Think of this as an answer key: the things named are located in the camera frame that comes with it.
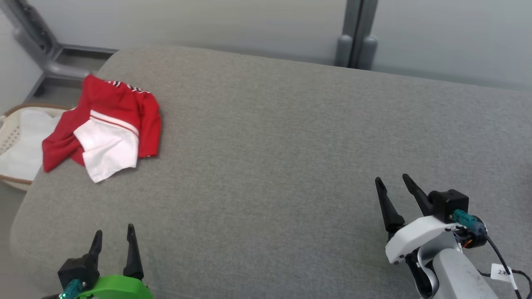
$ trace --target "white fabric in basket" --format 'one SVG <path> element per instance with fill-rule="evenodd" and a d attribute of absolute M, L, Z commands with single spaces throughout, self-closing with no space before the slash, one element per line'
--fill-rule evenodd
<path fill-rule="evenodd" d="M 33 181 L 43 164 L 43 140 L 54 131 L 60 118 L 36 109 L 22 110 L 19 140 L 0 155 L 0 175 Z"/>

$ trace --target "red and white clothing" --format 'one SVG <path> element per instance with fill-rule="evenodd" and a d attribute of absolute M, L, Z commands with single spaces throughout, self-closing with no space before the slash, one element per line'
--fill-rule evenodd
<path fill-rule="evenodd" d="M 159 105 L 150 92 L 89 75 L 78 106 L 43 141 L 44 171 L 71 157 L 99 182 L 135 167 L 137 158 L 156 156 L 160 134 Z"/>

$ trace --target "gray table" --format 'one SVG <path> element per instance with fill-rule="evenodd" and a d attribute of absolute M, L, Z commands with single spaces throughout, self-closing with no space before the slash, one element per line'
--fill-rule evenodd
<path fill-rule="evenodd" d="M 121 273 L 131 222 L 156 298 L 416 298 L 407 266 L 387 262 L 374 185 L 410 222 L 405 172 L 467 194 L 532 275 L 530 94 L 181 47 L 120 51 L 98 75 L 153 92 L 160 156 L 100 184 L 72 161 L 38 175 L 10 243 L 49 292 L 97 229 L 101 274 Z M 489 246 L 467 256 L 498 262 Z"/>

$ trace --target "basket rim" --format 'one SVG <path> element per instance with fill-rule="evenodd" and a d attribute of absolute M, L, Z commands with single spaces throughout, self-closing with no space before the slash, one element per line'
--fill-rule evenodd
<path fill-rule="evenodd" d="M 17 105 L 11 109 L 9 109 L 7 112 L 5 112 L 2 116 L 4 117 L 9 117 L 11 114 L 15 113 L 16 111 L 20 110 L 20 109 L 24 109 L 24 108 L 53 108 L 53 109 L 60 109 L 60 110 L 65 110 L 65 111 L 68 111 L 70 109 L 72 109 L 71 107 L 68 107 L 68 106 L 62 106 L 62 105 L 55 105 L 55 104 L 47 104 L 47 103 L 26 103 L 26 104 L 21 104 L 21 105 Z M 23 180 L 23 179 L 17 179 L 17 178 L 13 178 L 13 177 L 8 177 L 8 176 L 4 176 L 4 175 L 0 175 L 0 180 L 6 180 L 6 181 L 11 181 L 11 182 L 18 182 L 18 183 L 21 183 L 21 184 L 26 184 L 26 185 L 31 185 L 31 183 L 33 181 L 30 181 L 30 180 Z"/>

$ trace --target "green plastic bracket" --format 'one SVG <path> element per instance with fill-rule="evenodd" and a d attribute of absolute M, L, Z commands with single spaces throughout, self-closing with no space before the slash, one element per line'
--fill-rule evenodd
<path fill-rule="evenodd" d="M 94 288 L 82 292 L 79 299 L 153 299 L 144 283 L 136 278 L 110 275 L 100 277 Z"/>

